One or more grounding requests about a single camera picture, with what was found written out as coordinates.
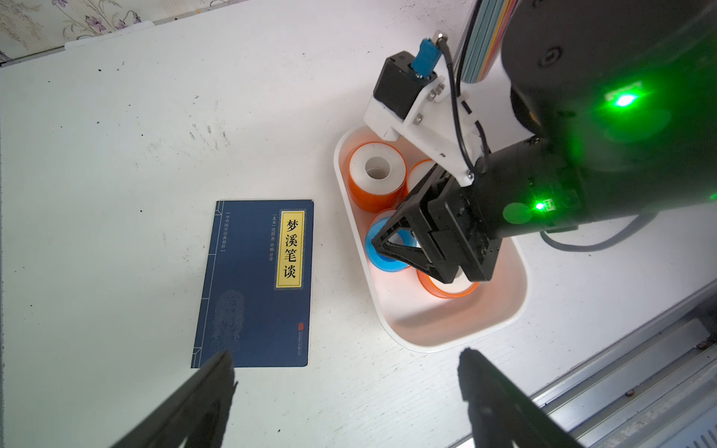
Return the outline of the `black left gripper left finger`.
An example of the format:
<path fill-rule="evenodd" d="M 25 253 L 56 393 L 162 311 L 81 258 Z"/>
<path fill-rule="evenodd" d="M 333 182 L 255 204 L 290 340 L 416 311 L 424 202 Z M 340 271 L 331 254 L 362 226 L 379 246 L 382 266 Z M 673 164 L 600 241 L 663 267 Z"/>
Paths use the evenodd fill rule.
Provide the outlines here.
<path fill-rule="evenodd" d="M 213 356 L 116 447 L 220 447 L 233 403 L 232 354 Z"/>

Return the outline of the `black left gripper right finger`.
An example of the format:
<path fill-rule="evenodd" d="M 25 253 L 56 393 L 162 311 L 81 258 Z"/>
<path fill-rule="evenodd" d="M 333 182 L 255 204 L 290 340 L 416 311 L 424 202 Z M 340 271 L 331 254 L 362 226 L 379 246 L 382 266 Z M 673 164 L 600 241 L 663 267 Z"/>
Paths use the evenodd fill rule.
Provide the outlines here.
<path fill-rule="evenodd" d="M 457 373 L 476 447 L 580 445 L 479 351 L 463 350 Z"/>

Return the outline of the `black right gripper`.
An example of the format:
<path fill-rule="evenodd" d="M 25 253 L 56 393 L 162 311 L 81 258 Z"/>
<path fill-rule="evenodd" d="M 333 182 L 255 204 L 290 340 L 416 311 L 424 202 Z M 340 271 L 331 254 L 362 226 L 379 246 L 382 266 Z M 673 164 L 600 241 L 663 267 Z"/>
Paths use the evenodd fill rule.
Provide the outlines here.
<path fill-rule="evenodd" d="M 485 222 L 462 188 L 435 165 L 371 238 L 375 251 L 449 284 L 461 271 L 472 282 L 492 279 L 500 238 L 485 232 Z"/>

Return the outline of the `orange sealing tape bottom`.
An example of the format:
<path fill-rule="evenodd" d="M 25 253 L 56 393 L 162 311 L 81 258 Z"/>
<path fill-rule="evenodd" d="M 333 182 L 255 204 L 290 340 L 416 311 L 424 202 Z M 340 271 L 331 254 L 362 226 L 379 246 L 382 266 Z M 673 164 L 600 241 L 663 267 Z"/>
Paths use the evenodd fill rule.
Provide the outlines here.
<path fill-rule="evenodd" d="M 442 283 L 435 278 L 420 271 L 416 272 L 418 281 L 431 295 L 441 299 L 456 299 L 472 294 L 480 285 L 479 282 L 472 282 L 465 276 L 463 270 L 457 270 L 457 274 L 451 283 Z"/>

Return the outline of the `orange sealing tape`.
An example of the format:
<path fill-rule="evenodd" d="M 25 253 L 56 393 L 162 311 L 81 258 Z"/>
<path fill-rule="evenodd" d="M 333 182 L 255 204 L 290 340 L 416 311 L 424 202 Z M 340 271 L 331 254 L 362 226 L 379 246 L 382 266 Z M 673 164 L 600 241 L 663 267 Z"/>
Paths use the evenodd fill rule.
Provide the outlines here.
<path fill-rule="evenodd" d="M 403 192 L 407 165 L 391 145 L 370 142 L 353 151 L 348 163 L 349 193 L 361 210 L 378 213 L 394 207 Z"/>
<path fill-rule="evenodd" d="M 403 265 L 395 259 L 390 259 L 380 255 L 373 247 L 372 240 L 373 237 L 375 237 L 375 235 L 377 235 L 377 233 L 383 227 L 384 223 L 388 220 L 388 218 L 393 215 L 393 213 L 394 210 L 385 210 L 379 213 L 371 221 L 368 233 L 364 240 L 364 248 L 366 250 L 368 261 L 377 269 L 388 273 L 395 273 L 403 270 Z"/>
<path fill-rule="evenodd" d="M 431 171 L 435 162 L 430 159 L 423 160 L 416 164 L 409 172 L 405 182 L 405 195 L 408 195 L 413 188 L 416 188 L 420 180 Z"/>
<path fill-rule="evenodd" d="M 480 285 L 479 282 L 472 282 L 465 276 L 463 270 L 457 270 L 457 274 L 451 283 L 442 283 L 435 278 L 420 271 L 416 272 L 418 281 L 431 295 L 441 299 L 456 299 L 472 294 Z"/>

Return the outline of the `blue sealing tape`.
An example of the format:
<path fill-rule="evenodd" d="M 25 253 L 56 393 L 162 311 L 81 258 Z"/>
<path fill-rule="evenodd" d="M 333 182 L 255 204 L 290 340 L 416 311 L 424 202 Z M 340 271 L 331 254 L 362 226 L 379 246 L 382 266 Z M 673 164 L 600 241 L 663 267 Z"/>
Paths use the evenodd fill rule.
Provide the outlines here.
<path fill-rule="evenodd" d="M 397 261 L 379 254 L 373 247 L 372 241 L 378 235 L 379 231 L 383 228 L 390 217 L 390 214 L 382 214 L 375 218 L 369 226 L 369 231 L 364 241 L 364 248 L 367 253 L 368 261 L 377 269 L 387 273 L 401 272 L 409 267 L 407 263 Z M 390 236 L 390 242 L 399 246 L 413 246 L 418 247 L 418 241 L 416 237 L 407 230 L 399 229 L 397 233 Z"/>

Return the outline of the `white storage box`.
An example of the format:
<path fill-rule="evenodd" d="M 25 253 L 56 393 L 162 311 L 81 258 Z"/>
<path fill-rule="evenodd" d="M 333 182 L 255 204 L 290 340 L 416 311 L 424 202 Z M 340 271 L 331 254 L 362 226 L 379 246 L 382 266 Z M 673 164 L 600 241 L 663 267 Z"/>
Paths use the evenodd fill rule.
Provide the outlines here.
<path fill-rule="evenodd" d="M 524 252 L 513 238 L 502 242 L 492 279 L 461 298 L 432 295 L 413 268 L 386 273 L 368 261 L 365 237 L 375 215 L 353 203 L 348 166 L 355 149 L 378 140 L 365 125 L 350 128 L 336 144 L 333 165 L 373 306 L 386 333 L 406 348 L 434 353 L 466 345 L 517 321 L 528 308 L 531 279 Z"/>

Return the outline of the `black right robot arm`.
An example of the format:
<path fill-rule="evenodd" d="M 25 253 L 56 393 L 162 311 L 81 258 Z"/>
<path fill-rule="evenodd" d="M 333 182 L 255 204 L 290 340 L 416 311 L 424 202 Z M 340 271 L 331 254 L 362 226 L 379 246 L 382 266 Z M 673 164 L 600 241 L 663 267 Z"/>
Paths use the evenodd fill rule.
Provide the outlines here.
<path fill-rule="evenodd" d="M 444 283 L 493 276 L 502 241 L 716 199 L 713 1 L 521 1 L 502 41 L 530 138 L 492 150 L 446 35 L 386 59 L 365 122 L 434 166 L 370 237 Z"/>

